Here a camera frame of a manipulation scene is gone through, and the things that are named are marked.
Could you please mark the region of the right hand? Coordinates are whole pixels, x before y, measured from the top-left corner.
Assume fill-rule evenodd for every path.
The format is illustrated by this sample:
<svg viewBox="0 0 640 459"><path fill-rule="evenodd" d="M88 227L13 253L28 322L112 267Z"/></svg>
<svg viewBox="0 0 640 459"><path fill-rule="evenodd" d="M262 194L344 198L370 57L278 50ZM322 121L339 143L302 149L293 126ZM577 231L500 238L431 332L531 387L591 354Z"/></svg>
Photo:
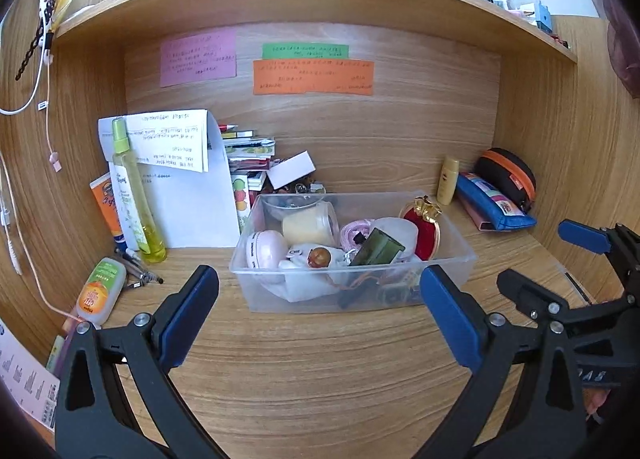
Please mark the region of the right hand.
<svg viewBox="0 0 640 459"><path fill-rule="evenodd" d="M608 390L585 389L582 393L584 394L587 419L594 421L596 424L601 424L603 418L598 415L598 409L606 402Z"/></svg>

